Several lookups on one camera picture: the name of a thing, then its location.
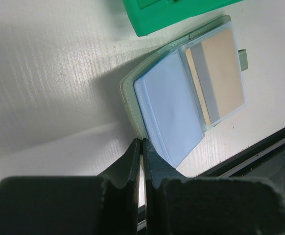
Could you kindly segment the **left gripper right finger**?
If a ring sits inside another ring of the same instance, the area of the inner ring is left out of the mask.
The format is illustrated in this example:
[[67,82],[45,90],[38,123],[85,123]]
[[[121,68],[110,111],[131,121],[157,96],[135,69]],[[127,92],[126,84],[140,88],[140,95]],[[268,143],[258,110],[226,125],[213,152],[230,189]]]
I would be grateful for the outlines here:
[[285,235],[285,203],[267,179],[188,178],[142,142],[149,235]]

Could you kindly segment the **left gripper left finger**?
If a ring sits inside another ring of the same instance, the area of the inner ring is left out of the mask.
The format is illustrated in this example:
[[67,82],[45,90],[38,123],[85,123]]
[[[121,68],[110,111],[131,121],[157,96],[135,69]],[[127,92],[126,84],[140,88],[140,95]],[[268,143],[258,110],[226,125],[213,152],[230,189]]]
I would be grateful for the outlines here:
[[135,235],[141,141],[97,176],[0,181],[0,235]]

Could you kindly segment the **sage green card holder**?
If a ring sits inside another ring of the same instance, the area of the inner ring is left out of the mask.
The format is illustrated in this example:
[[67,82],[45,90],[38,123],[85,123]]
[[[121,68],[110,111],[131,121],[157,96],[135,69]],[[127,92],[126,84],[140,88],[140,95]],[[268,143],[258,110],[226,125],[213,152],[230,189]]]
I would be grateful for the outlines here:
[[[190,46],[226,27],[232,28],[235,39],[231,17],[220,16],[155,51],[120,83],[121,97],[138,138],[148,139],[172,167],[195,149],[209,129],[245,106],[207,126],[185,54]],[[237,50],[242,73],[248,68],[247,53]]]

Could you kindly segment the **gold credit card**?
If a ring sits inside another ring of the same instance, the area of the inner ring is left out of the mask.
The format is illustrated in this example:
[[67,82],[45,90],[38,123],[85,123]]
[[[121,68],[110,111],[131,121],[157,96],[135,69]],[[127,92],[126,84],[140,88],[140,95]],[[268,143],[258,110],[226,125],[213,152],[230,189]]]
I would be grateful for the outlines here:
[[231,27],[201,39],[185,54],[207,126],[215,125],[245,104]]

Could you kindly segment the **green plastic bin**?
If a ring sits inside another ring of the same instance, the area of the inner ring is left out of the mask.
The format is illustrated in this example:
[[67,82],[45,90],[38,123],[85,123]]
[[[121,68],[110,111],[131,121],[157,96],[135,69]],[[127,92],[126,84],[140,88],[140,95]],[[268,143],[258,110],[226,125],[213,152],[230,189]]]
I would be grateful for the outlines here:
[[123,0],[138,37],[231,4],[236,0]]

